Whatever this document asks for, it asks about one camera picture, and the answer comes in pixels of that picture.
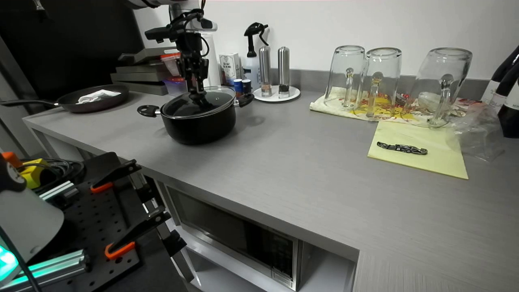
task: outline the drinking glass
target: drinking glass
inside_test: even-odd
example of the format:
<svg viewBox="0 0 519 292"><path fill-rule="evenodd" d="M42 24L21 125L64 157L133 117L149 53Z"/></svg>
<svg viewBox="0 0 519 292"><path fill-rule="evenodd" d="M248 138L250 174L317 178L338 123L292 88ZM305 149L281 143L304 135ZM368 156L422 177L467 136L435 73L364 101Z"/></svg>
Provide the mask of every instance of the drinking glass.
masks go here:
<svg viewBox="0 0 519 292"><path fill-rule="evenodd" d="M334 50L325 104L341 102L346 109L355 109L360 101L360 86L365 71L365 49L360 45L341 45Z"/></svg>
<svg viewBox="0 0 519 292"><path fill-rule="evenodd" d="M456 47L438 47L427 53L412 86L412 99L424 114L430 114L432 126L448 123L456 94L471 68L472 52Z"/></svg>
<svg viewBox="0 0 519 292"><path fill-rule="evenodd" d="M375 120L378 110L386 115L396 105L401 78L403 50L396 47L377 47L368 52L367 75L364 89L368 92L367 117Z"/></svg>

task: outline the gray countertop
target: gray countertop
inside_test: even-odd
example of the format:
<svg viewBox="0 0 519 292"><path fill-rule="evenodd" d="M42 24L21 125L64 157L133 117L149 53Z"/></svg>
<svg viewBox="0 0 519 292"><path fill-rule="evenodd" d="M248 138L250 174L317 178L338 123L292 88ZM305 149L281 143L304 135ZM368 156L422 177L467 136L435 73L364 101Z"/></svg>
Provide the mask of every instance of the gray countertop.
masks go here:
<svg viewBox="0 0 519 292"><path fill-rule="evenodd" d="M373 123L289 104L239 109L235 130L182 146L161 118L117 109L51 110L26 123L91 152L115 151L145 172L232 212L357 260L355 292L498 292L519 287L519 141L495 162L466 159L471 180L368 159Z"/></svg>

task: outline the small container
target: small container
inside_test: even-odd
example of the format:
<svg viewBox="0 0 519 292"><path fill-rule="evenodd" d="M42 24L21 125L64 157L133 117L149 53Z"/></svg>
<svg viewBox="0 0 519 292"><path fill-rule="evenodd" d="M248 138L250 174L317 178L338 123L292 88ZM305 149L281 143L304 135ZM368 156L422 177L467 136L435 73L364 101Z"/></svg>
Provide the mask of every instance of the small container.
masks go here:
<svg viewBox="0 0 519 292"><path fill-rule="evenodd" d="M261 47L260 49L260 75L261 75L261 96L270 97L273 96L273 78L271 78L271 49Z"/></svg>
<svg viewBox="0 0 519 292"><path fill-rule="evenodd" d="M244 94L252 94L253 92L253 88L252 88L252 81L250 79L244 79L242 81L242 89L244 89Z"/></svg>
<svg viewBox="0 0 519 292"><path fill-rule="evenodd" d="M278 50L278 76L279 76L279 94L286 96L291 91L291 50L281 47Z"/></svg>
<svg viewBox="0 0 519 292"><path fill-rule="evenodd" d="M239 53L234 55L221 55L219 63L224 68L224 84L232 86L232 81L237 78L244 78L242 60Z"/></svg>
<svg viewBox="0 0 519 292"><path fill-rule="evenodd" d="M244 79L234 79L232 89L237 99L244 97Z"/></svg>

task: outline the clear glass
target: clear glass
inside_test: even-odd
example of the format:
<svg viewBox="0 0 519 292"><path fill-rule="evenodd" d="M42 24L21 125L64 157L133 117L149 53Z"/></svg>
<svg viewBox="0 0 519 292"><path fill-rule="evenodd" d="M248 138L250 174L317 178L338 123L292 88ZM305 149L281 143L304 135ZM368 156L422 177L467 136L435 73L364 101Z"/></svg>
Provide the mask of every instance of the clear glass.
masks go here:
<svg viewBox="0 0 519 292"><path fill-rule="evenodd" d="M364 91L367 91L367 117L377 120L378 115L393 115L396 105L403 50L396 47L377 47L368 52Z"/></svg>
<svg viewBox="0 0 519 292"><path fill-rule="evenodd" d="M365 73L365 49L360 45L341 45L334 50L325 104L341 104L346 109L357 109L360 86Z"/></svg>
<svg viewBox="0 0 519 292"><path fill-rule="evenodd" d="M427 53L411 96L420 112L432 115L428 120L432 126L448 123L448 112L467 76L471 62L472 52L466 49L438 47Z"/></svg>

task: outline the yellow sheet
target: yellow sheet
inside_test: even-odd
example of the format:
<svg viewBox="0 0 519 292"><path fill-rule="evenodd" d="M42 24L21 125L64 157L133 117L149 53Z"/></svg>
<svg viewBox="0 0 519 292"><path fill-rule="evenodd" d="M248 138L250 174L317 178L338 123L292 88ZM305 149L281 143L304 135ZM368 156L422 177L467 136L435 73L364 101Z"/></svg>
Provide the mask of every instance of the yellow sheet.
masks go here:
<svg viewBox="0 0 519 292"><path fill-rule="evenodd" d="M428 149L427 156L414 156L377 146L409 144ZM415 169L438 172L451 177L469 178L459 139L451 128L424 128L409 123L378 122L368 157L403 164Z"/></svg>

